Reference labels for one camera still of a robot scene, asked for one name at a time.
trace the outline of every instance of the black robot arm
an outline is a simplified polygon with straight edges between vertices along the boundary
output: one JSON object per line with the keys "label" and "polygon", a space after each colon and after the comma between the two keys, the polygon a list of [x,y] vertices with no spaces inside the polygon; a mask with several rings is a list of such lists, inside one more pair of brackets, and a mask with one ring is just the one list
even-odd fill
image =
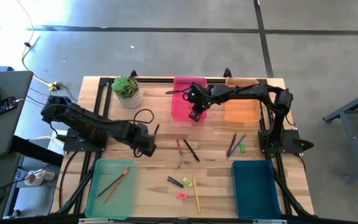
{"label": "black robot arm", "polygon": [[[260,148],[263,153],[301,153],[313,147],[313,143],[300,139],[297,130],[283,128],[284,119],[290,112],[293,100],[293,95],[288,89],[261,84],[235,87],[217,84],[205,88],[193,82],[186,90],[166,92],[174,93],[183,93],[183,99],[193,103],[189,117],[194,121],[199,121],[201,114],[213,104],[220,105],[228,100],[259,100],[275,113],[273,125],[268,130],[259,131]],[[276,94],[274,102],[271,101],[269,93]]]}
{"label": "black robot arm", "polygon": [[49,96],[41,115],[49,124],[52,121],[67,124],[84,142],[100,142],[104,133],[149,157],[156,148],[154,137],[147,134],[147,126],[141,122],[104,118],[72,103],[68,97]]}

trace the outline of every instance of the pink bin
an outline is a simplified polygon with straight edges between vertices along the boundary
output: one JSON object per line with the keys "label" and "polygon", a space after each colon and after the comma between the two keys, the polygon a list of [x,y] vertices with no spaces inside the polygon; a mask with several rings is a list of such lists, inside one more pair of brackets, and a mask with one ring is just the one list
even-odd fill
{"label": "pink bin", "polygon": [[[206,79],[201,77],[175,77],[173,78],[173,90],[185,90],[189,88],[192,82],[206,87]],[[171,115],[174,121],[193,121],[189,118],[193,104],[183,99],[182,93],[172,95]],[[206,111],[201,115],[199,122],[206,119]]]}

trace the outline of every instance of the concrete floor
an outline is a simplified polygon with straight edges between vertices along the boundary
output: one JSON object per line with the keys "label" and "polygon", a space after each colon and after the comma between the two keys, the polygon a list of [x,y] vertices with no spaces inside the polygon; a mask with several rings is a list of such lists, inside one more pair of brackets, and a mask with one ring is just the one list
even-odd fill
{"label": "concrete floor", "polygon": [[[252,0],[22,2],[40,25],[258,28]],[[358,30],[356,0],[260,0],[260,5],[266,29]],[[28,21],[15,1],[0,4],[0,24],[10,27],[0,30],[0,65],[20,70],[29,32],[20,31]],[[133,69],[139,75],[220,77],[229,67],[236,77],[267,76],[259,34],[43,31],[35,37],[27,66],[50,82],[67,84],[75,96],[85,75],[128,75]],[[358,221],[358,182],[341,179],[356,168],[342,125],[321,119],[358,96],[358,35],[267,35],[267,45],[274,77],[284,78],[294,94],[291,110],[301,136],[315,143],[305,152],[315,213]],[[47,93],[37,81],[31,86]],[[45,100],[33,91],[29,95]],[[50,136],[39,112],[26,103],[16,134]]]}

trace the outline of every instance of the desk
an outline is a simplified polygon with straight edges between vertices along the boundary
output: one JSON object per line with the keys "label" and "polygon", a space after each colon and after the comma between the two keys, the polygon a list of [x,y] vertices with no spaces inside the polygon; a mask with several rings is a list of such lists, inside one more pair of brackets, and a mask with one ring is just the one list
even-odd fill
{"label": "desk", "polygon": [[[87,110],[93,111],[99,79],[100,77],[84,77],[83,79],[78,102]],[[285,87],[281,78],[269,78],[267,82],[269,85]],[[123,108],[116,96],[112,96],[108,114],[110,119],[132,119],[134,114],[143,108],[151,109],[154,112],[155,119],[152,124],[148,124],[148,127],[149,132],[152,133],[156,125],[160,124],[155,142],[157,149],[152,157],[142,156],[136,159],[128,146],[109,138],[102,158],[135,160],[137,177],[132,217],[237,218],[232,191],[231,165],[235,160],[264,159],[264,155],[260,152],[257,135],[257,131],[260,129],[259,123],[242,124],[223,121],[224,107],[218,105],[213,105],[208,110],[208,117],[204,123],[173,122],[171,117],[172,96],[165,94],[166,91],[172,90],[172,86],[172,83],[140,83],[140,88],[144,92],[144,101],[139,108],[134,110]],[[101,114],[104,108],[103,100],[100,108],[99,113]],[[137,119],[149,120],[150,115],[141,113]],[[291,114],[288,115],[288,119],[292,121]],[[284,125],[287,129],[291,128],[286,121]],[[239,135],[244,131],[247,131],[245,138],[247,152],[242,154],[240,150],[237,150],[227,161],[225,155],[232,135],[235,132]],[[197,163],[183,144],[185,158],[181,168],[177,169],[179,155],[176,139],[182,138],[188,139],[201,162]],[[65,156],[63,159],[58,186],[68,157]],[[282,154],[282,157],[288,188],[302,206],[308,212],[313,213],[308,183],[301,161],[294,155]],[[63,203],[78,185],[83,158],[84,152],[79,152],[68,166],[62,188]],[[184,177],[191,179],[193,175],[196,177],[201,213],[198,213],[196,209],[194,189],[181,190],[177,188],[167,182],[168,175],[178,180]],[[277,189],[280,208],[284,213],[283,196],[278,186]],[[175,197],[177,191],[188,194],[189,198],[178,200]],[[85,209],[88,192],[89,184],[84,191],[81,211]],[[52,211],[57,210],[58,189],[55,191],[52,205]]]}
{"label": "desk", "polygon": [[[0,72],[1,98],[14,96],[16,99],[25,99],[32,75],[32,72]],[[0,186],[13,182],[21,154],[58,166],[62,161],[61,155],[14,136],[23,105],[24,102],[19,102],[16,109],[0,115]],[[9,198],[9,193],[17,195],[18,189],[15,188],[16,184],[5,188],[6,194],[0,203],[0,219],[12,212],[13,208],[6,210],[6,205],[12,203],[14,206],[16,199]]]}

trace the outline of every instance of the wooden tabletop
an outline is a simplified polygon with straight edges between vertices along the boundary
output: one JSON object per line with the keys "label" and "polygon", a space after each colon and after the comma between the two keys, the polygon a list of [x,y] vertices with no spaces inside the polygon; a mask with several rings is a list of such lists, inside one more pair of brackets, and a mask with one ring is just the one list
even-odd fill
{"label": "wooden tabletop", "polygon": [[[84,77],[78,103],[87,110],[93,111],[100,77]],[[282,78],[268,78],[272,86],[285,88]],[[151,109],[155,114],[152,124],[148,124],[152,133],[160,124],[155,143],[157,149],[152,157],[142,156],[136,159],[131,149],[113,138],[108,139],[102,158],[132,159],[137,165],[135,192],[132,217],[199,217],[199,218],[237,218],[232,189],[231,165],[236,160],[263,160],[260,152],[257,131],[259,123],[243,124],[223,120],[224,107],[213,105],[208,110],[208,117],[203,123],[174,122],[171,117],[172,96],[165,92],[172,90],[172,83],[141,83],[144,100],[139,108],[129,110],[121,106],[115,95],[112,95],[108,118],[132,119],[140,109]],[[101,102],[100,114],[103,112],[104,100]],[[139,120],[149,120],[148,113],[138,115]],[[285,121],[286,129],[292,127]],[[226,151],[234,133],[241,135],[247,132],[244,140],[246,153],[237,150],[229,160]],[[196,162],[191,152],[181,141],[184,149],[184,160],[180,169],[177,168],[179,153],[176,139],[187,139],[196,151],[201,162]],[[63,181],[62,203],[66,202],[78,186],[84,152],[79,152],[69,164]],[[65,156],[60,170],[58,185],[69,155]],[[310,213],[313,213],[308,183],[300,159],[291,154],[282,154],[288,188],[296,199]],[[197,212],[194,188],[183,190],[167,182],[167,176],[182,180],[196,177],[201,213]],[[285,213],[283,197],[276,184],[280,208]],[[85,209],[88,198],[89,184],[84,191],[81,211]],[[176,198],[176,193],[188,194],[186,200]],[[57,187],[54,195],[52,212],[58,210]]]}

